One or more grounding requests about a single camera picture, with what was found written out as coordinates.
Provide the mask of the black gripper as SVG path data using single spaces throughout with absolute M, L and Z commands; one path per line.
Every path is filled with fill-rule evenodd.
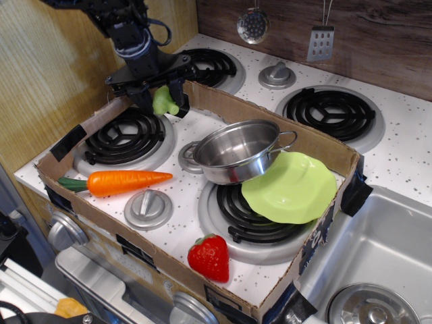
M 133 96 L 134 104 L 145 115 L 153 115 L 153 98 L 149 89 L 166 85 L 179 107 L 176 116 L 183 118 L 188 114 L 189 98 L 183 85 L 186 76 L 192 74 L 189 56 L 165 53 L 154 42 L 132 43 L 124 48 L 114 44 L 114 48 L 117 56 L 126 63 L 105 79 L 116 94 Z

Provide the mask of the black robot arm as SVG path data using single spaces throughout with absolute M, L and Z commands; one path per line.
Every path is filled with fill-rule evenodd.
M 165 23 L 151 19 L 144 1 L 47 1 L 54 9 L 84 12 L 104 37 L 112 40 L 117 56 L 125 66 L 105 83 L 116 97 L 127 96 L 147 115 L 183 118 L 190 110 L 183 85 L 196 73 L 189 55 L 161 50 L 171 42 L 172 32 L 161 42 L 151 32 L 152 25 Z

